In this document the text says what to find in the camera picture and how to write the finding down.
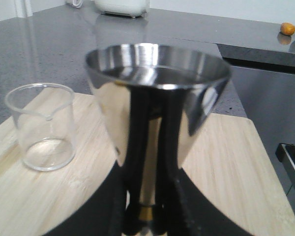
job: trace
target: glass cup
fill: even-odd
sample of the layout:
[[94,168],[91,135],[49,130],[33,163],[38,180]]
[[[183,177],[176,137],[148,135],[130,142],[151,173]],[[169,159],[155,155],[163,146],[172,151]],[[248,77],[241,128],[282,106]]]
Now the glass cup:
[[24,85],[5,96],[26,166],[52,171],[73,159],[73,98],[71,88],[53,83]]

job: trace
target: orange fruit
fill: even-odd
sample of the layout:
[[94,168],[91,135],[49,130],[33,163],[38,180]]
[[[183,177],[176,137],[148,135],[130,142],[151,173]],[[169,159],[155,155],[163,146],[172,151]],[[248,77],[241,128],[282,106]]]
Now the orange fruit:
[[293,35],[295,32],[295,26],[291,23],[282,23],[281,24],[281,33],[284,35]]

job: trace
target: white appliance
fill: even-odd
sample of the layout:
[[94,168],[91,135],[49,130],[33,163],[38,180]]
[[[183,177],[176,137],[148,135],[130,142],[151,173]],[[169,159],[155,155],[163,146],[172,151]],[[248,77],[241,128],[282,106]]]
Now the white appliance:
[[149,0],[94,0],[96,7],[103,13],[131,16],[135,18],[147,12]]

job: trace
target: gray countertop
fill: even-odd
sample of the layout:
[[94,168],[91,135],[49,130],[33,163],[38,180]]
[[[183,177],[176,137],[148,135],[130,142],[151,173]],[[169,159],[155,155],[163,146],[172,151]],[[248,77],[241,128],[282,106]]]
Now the gray countertop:
[[[295,66],[291,45],[278,42],[278,24],[150,9],[144,17],[101,15],[91,1],[36,12],[27,19],[0,22],[0,123],[11,89],[36,82],[65,84],[90,93],[84,69],[87,52],[120,43],[154,42],[216,56]],[[215,112],[246,116],[230,82]]]

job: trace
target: wooden cutting board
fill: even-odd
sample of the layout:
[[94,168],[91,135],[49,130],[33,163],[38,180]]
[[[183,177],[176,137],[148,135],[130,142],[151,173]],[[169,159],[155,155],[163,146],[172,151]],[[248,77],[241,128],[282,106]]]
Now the wooden cutting board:
[[[75,95],[77,154],[62,169],[26,168],[12,118],[0,125],[0,236],[49,231],[109,173],[114,150],[97,105],[91,95]],[[206,197],[251,234],[295,236],[295,216],[251,120],[211,114],[183,167]]]

